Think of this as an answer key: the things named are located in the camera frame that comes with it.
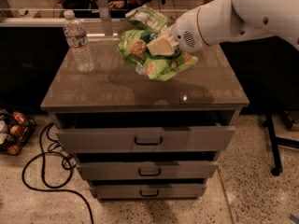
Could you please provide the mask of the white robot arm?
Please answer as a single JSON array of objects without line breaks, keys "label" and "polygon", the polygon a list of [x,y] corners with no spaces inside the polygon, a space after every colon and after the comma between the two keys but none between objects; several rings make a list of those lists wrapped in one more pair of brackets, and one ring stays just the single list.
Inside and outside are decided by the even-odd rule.
[{"label": "white robot arm", "polygon": [[274,35],[299,49],[299,0],[213,0],[182,14],[147,48],[168,56]]}]

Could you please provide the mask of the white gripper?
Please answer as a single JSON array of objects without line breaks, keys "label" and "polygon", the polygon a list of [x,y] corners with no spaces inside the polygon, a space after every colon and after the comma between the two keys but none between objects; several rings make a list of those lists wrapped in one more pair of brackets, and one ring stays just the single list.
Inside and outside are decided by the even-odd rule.
[{"label": "white gripper", "polygon": [[197,7],[182,14],[172,27],[172,35],[161,35],[151,40],[147,45],[150,54],[170,56],[178,47],[190,53],[203,49],[205,42],[199,32],[199,10]]}]

